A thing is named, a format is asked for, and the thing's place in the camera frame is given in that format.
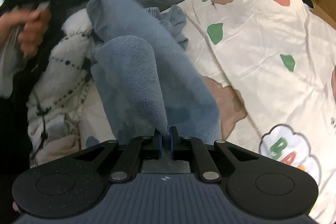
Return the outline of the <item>person's left hand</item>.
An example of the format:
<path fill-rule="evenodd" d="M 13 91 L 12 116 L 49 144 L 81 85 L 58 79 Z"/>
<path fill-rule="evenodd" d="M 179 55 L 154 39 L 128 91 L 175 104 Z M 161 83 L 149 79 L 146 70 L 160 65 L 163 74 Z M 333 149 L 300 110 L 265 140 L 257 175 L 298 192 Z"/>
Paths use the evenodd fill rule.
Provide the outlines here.
<path fill-rule="evenodd" d="M 5 12 L 1 16 L 1 48 L 3 48 L 11 29 L 23 25 L 23 30 L 18 35 L 20 50 L 27 56 L 36 55 L 38 47 L 43 41 L 43 36 L 49 28 L 51 16 L 49 9 L 17 9 Z"/>

